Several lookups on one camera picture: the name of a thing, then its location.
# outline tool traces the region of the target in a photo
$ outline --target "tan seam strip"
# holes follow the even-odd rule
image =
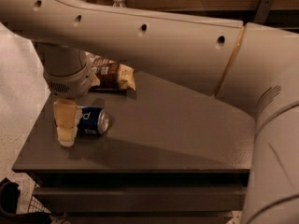
[[[237,40],[236,40],[235,48],[234,48],[233,53],[232,53],[232,55],[231,55],[231,57],[230,57],[230,60],[228,61],[227,65],[226,65],[226,68],[225,68],[224,73],[223,73],[223,75],[222,75],[222,77],[221,77],[221,80],[219,81],[219,83],[218,83],[218,85],[217,85],[217,88],[216,88],[216,90],[215,90],[215,92],[214,92],[214,95],[217,95],[217,94],[218,94],[218,92],[219,92],[219,90],[221,89],[221,86],[222,86],[222,84],[223,84],[223,81],[224,81],[224,79],[226,78],[226,75],[227,75],[229,69],[230,69],[231,66],[232,66],[233,60],[234,60],[234,58],[235,58],[235,55],[236,55],[236,53],[237,53],[237,51],[238,51],[238,49],[239,49],[239,47],[240,47],[240,44],[241,44],[241,41],[242,41],[242,38],[243,38],[244,31],[245,31],[245,26],[242,27],[241,32],[240,32],[240,34],[239,34],[239,37],[238,37]]]

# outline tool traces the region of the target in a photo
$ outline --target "gray tabletop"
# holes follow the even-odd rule
[[[103,106],[106,134],[57,141],[50,97],[16,160],[16,172],[242,172],[250,168],[254,122],[245,113],[147,73],[136,91],[90,92]]]

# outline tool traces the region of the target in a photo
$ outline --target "black object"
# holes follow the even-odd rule
[[[0,223],[2,224],[50,224],[50,215],[43,212],[17,215],[17,203],[20,195],[18,184],[7,178],[0,182]]]

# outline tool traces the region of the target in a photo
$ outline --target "can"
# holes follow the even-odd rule
[[[109,126],[109,114],[104,108],[83,106],[78,129],[86,134],[103,134]]]

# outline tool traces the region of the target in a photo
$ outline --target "ribbed vent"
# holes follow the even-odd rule
[[[262,95],[256,108],[257,115],[261,114],[263,110],[274,101],[274,98],[280,94],[280,91],[280,86],[271,87]]]
[[[69,91],[69,87],[65,84],[60,83],[50,83],[51,90],[59,93],[67,93]]]

